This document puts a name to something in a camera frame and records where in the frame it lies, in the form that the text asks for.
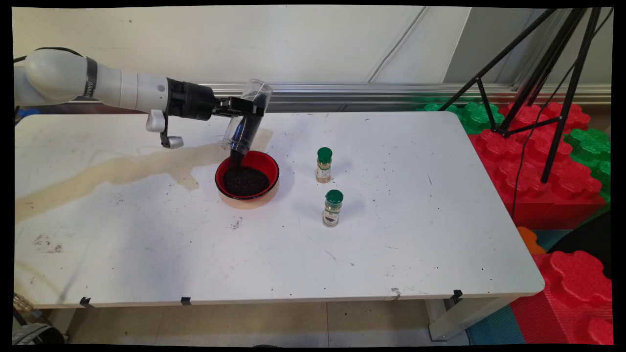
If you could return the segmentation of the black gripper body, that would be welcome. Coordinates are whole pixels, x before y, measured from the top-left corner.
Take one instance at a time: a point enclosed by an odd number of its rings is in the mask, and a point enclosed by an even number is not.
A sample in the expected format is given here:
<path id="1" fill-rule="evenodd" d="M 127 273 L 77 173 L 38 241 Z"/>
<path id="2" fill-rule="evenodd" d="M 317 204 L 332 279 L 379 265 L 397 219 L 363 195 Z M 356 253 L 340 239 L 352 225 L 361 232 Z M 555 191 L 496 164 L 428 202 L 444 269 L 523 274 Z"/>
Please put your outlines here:
<path id="1" fill-rule="evenodd" d="M 216 107 L 221 106 L 210 87 L 196 83 L 179 82 L 172 78 L 168 82 L 166 114 L 194 120 L 207 121 Z"/>

